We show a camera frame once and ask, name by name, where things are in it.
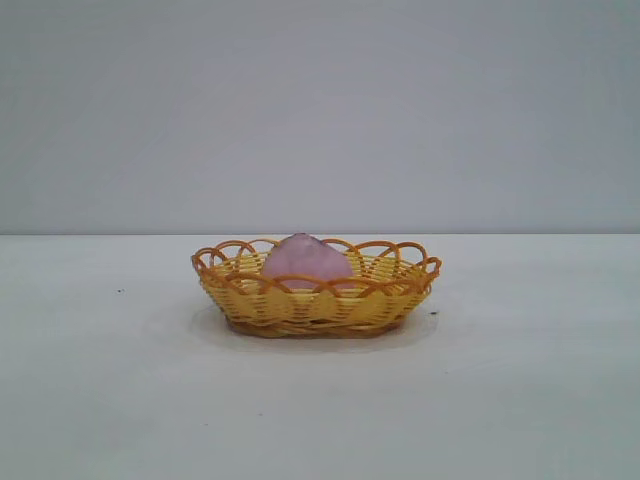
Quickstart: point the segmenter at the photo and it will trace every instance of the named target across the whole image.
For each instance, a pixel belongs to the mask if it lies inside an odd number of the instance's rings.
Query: yellow woven basket
[[[429,257],[414,242],[371,241],[358,245],[336,239],[322,240],[344,248],[354,277],[325,282],[306,275],[268,278],[260,274],[264,260],[280,242],[231,240],[202,248],[191,261],[200,284],[236,331],[260,337],[375,337],[404,323],[409,312],[431,293],[442,262]],[[256,244],[267,244],[261,251]],[[377,255],[365,249],[380,247]],[[420,254],[417,263],[402,258],[402,250]],[[306,280],[313,289],[291,289],[282,282]],[[348,281],[354,288],[334,285]]]

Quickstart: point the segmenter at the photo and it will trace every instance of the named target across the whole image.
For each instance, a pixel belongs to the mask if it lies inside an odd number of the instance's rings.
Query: basket base
[[[393,322],[389,322],[385,325],[362,325],[354,327],[335,327],[327,326],[318,322],[317,325],[305,325],[296,327],[295,325],[288,324],[283,326],[266,325],[258,326],[246,321],[232,319],[225,315],[225,319],[229,328],[234,332],[249,335],[252,337],[261,338],[344,338],[344,339],[356,339],[356,338],[374,338],[384,335],[385,333],[396,330],[404,325],[406,316],[397,317]]]

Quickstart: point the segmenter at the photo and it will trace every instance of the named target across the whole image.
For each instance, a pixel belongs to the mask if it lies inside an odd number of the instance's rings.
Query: gray wall
[[[640,231],[637,0],[0,0],[0,232]]]

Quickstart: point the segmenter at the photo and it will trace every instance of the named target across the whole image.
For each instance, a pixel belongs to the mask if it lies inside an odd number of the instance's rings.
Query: pink object
[[[353,276],[346,256],[335,248],[306,233],[296,233],[274,247],[262,267],[262,274],[274,278],[280,275],[309,275],[320,280],[335,280]],[[315,288],[316,283],[305,280],[284,280],[289,288]],[[353,288],[350,284],[337,288]]]

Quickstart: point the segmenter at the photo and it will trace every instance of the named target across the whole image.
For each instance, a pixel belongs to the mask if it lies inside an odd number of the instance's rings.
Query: oval basket
[[[268,278],[260,274],[272,247],[280,242],[231,240],[198,250],[191,261],[202,288],[236,331],[260,337],[375,337],[404,323],[430,293],[442,262],[414,242],[370,241],[351,245],[322,240],[343,250],[354,271],[348,279],[325,282],[306,275]],[[265,250],[256,244],[266,244]],[[377,247],[377,255],[365,251]],[[415,263],[402,252],[413,249]],[[291,289],[282,282],[307,280],[310,289]],[[349,283],[354,288],[334,285]]]

